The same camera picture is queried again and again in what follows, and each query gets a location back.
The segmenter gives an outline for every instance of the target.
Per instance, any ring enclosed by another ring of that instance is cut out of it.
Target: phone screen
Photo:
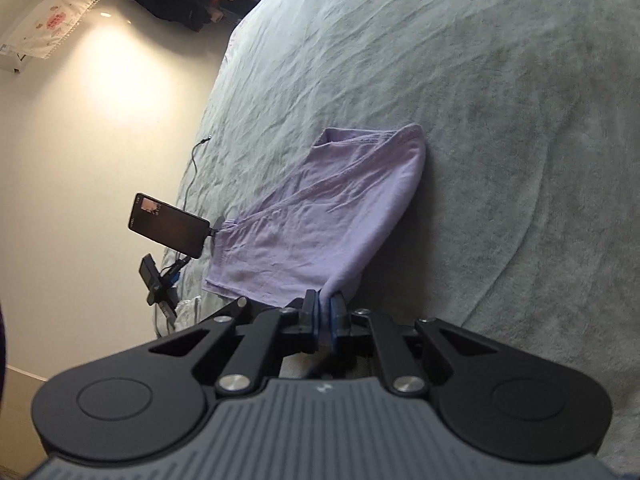
[[[191,258],[202,255],[209,227],[204,218],[142,193],[136,195],[129,218],[132,231]]]

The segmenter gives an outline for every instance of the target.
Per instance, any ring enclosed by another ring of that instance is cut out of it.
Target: gray bedsheet
[[[263,0],[212,91],[187,208],[233,216],[327,126],[420,123],[422,183],[354,304],[588,373],[615,408],[603,459],[640,470],[639,76],[640,0]]]

